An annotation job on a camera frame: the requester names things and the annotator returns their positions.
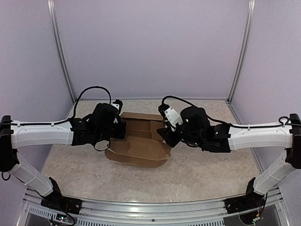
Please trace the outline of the brown cardboard box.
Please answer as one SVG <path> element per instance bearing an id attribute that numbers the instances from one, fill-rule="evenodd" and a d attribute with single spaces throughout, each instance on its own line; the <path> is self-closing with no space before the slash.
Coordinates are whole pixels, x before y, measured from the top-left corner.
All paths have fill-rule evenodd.
<path id="1" fill-rule="evenodd" d="M 165 128 L 161 115 L 124 112 L 125 139 L 112 139 L 105 156 L 111 160 L 146 168 L 158 168 L 171 156 L 171 147 L 157 133 Z"/>

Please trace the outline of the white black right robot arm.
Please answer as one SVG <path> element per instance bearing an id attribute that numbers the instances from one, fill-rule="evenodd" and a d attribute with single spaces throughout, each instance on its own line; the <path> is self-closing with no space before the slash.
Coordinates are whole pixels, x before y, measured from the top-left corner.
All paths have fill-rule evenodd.
<path id="1" fill-rule="evenodd" d="M 204 108 L 192 105 L 178 113 L 161 104 L 159 113 L 166 127 L 157 133 L 170 147 L 183 142 L 187 146 L 211 153 L 230 153 L 246 148 L 281 147 L 278 159 L 259 176 L 251 179 L 240 204 L 252 208 L 259 199 L 291 172 L 301 167 L 301 119 L 296 113 L 282 116 L 274 123 L 238 125 L 212 120 Z"/>

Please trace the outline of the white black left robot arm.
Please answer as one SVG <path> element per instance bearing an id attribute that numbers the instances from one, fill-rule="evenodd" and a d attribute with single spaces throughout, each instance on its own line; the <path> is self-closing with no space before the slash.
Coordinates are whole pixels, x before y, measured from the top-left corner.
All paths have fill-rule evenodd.
<path id="1" fill-rule="evenodd" d="M 62 209 L 66 199 L 55 180 L 43 176 L 18 155 L 23 147 L 38 145 L 96 146 L 101 141 L 124 139 L 126 123 L 121 120 L 123 103 L 97 104 L 84 118 L 71 117 L 55 122 L 13 121 L 9 115 L 0 120 L 0 170 L 19 179 L 45 197 L 55 209 Z"/>

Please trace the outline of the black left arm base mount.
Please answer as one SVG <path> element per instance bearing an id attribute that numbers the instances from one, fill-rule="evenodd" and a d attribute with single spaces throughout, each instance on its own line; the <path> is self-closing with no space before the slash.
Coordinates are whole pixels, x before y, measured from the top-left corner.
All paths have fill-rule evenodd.
<path id="1" fill-rule="evenodd" d="M 82 206 L 82 202 L 83 201 L 81 199 L 62 196 L 56 201 L 43 198 L 41 201 L 41 206 L 78 215 Z"/>

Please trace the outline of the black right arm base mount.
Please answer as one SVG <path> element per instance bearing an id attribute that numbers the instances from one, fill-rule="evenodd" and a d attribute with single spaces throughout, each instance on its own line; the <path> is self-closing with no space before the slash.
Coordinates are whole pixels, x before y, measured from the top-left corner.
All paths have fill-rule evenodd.
<path id="1" fill-rule="evenodd" d="M 224 201 L 228 214 L 243 212 L 263 206 L 265 203 L 264 195 L 242 195 L 228 198 Z"/>

